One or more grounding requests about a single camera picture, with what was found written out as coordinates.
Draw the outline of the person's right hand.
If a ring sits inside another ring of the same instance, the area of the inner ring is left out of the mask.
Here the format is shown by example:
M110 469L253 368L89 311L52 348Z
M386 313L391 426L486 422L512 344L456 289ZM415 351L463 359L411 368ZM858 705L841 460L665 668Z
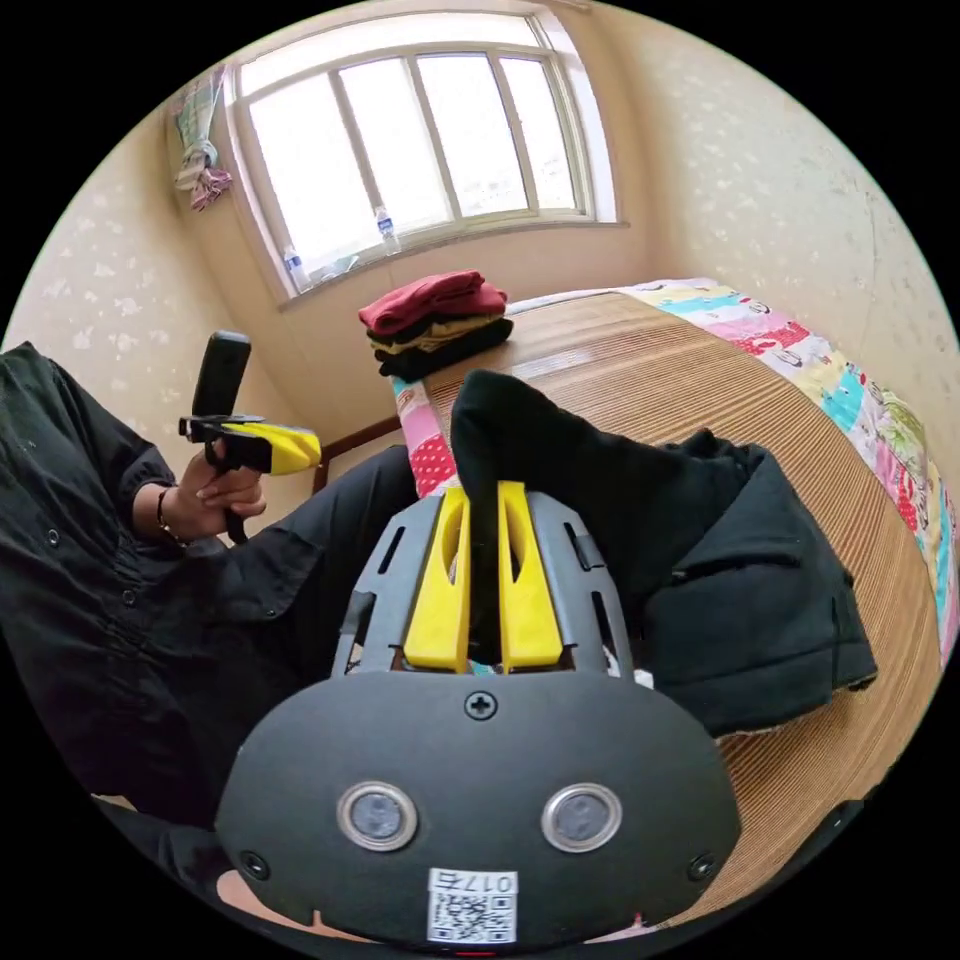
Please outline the person's right hand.
M216 882L216 892L220 900L227 906L249 913L260 920L275 925L317 936L338 938L358 943L373 943L373 940L328 926L323 922L320 913L317 911L313 913L313 918L309 923L301 924L271 910L257 898L243 877L235 870L228 871L218 878Z

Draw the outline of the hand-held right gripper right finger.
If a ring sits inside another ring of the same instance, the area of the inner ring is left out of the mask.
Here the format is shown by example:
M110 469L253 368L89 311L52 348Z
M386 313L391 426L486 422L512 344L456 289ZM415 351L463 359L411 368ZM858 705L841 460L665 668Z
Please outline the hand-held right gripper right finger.
M498 598L503 671L553 669L563 642L524 485L497 486Z

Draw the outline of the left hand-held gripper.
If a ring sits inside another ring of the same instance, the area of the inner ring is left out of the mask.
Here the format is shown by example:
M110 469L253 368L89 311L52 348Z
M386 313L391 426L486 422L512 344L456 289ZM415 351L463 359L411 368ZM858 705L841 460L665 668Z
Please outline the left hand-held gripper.
M270 466L271 476L289 476L314 471L322 463L320 441L313 431L305 428L265 421L187 417L180 422L180 433L199 445L199 452L204 452L208 462L221 473L247 467L263 475ZM270 462L267 442L255 437L269 441ZM246 541L244 522L236 518L228 520L225 535L235 544Z

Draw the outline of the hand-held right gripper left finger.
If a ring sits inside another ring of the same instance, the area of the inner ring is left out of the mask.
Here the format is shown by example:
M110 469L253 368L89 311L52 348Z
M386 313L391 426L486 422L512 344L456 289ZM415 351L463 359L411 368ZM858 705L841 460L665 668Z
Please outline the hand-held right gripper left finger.
M403 644L411 667L466 671L470 631L470 504L460 487L420 502L436 509Z

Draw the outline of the person's left hand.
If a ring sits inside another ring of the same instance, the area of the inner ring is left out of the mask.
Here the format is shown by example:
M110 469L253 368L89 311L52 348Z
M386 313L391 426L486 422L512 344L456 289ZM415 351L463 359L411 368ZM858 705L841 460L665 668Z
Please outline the person's left hand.
M160 517L178 540L193 542L228 532L228 520L263 514L262 474L247 467L221 473L204 452L188 462L177 485L162 497Z

